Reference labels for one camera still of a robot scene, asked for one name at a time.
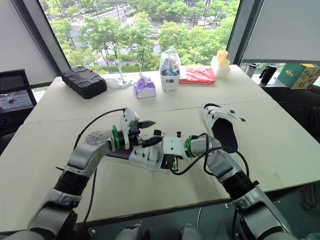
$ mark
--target red package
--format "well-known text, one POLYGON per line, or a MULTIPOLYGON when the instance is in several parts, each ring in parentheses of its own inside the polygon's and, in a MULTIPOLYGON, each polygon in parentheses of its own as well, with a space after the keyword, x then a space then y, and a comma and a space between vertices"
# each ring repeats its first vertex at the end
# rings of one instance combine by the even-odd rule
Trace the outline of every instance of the red package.
POLYGON ((181 84, 214 84, 214 71, 210 66, 186 66, 185 76, 181 76, 181 84))

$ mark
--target purple tissue box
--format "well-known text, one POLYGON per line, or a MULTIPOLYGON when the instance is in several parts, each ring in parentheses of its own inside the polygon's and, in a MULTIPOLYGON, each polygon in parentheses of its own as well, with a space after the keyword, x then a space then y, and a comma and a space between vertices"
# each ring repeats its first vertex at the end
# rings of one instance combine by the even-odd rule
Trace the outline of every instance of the purple tissue box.
POLYGON ((156 96, 156 87, 150 78, 141 76, 139 81, 133 84, 136 97, 138 99, 150 98, 156 96))

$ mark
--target green ring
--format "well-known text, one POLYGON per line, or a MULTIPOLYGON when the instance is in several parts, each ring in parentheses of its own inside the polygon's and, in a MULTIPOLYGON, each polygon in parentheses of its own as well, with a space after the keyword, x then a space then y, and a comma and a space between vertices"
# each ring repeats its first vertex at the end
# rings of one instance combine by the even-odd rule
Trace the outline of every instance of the green ring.
POLYGON ((120 148, 120 141, 119 141, 118 131, 117 131, 117 128, 116 128, 115 125, 112 126, 112 132, 113 132, 113 135, 114 135, 115 147, 117 149, 119 149, 120 148))
POLYGON ((184 147, 186 148, 186 150, 188 152, 188 157, 195 158, 195 156, 193 156, 193 154, 191 153, 191 138, 192 138, 192 135, 189 136, 189 139, 185 142, 184 147))

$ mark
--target black case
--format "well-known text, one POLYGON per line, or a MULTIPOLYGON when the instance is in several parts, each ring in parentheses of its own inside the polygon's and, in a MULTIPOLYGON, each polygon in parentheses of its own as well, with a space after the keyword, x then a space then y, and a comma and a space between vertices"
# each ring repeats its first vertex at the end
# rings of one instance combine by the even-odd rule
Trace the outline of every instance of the black case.
POLYGON ((62 80, 84 99, 91 99, 94 96, 107 90, 106 81, 98 74, 84 66, 72 68, 61 73, 62 80))

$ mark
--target gray floor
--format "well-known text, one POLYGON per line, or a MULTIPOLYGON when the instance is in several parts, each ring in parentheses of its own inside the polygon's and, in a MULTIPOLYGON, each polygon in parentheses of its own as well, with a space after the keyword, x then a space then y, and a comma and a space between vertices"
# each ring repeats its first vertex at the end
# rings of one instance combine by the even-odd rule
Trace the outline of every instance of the gray floor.
MULTIPOLYGON (((316 184, 317 201, 320 202, 320 183, 316 184)), ((301 193, 291 193, 275 201, 275 205, 285 216, 294 235, 305 238, 309 233, 320 233, 320 206, 305 211, 300 207, 301 193)), ((199 208, 169 214, 125 221, 94 227, 95 240, 112 240, 126 226, 140 223, 148 228, 151 240, 177 240, 179 229, 186 223, 197 225, 199 208)), ((202 208, 199 218, 199 231, 204 240, 230 239, 234 207, 228 203, 202 208)))

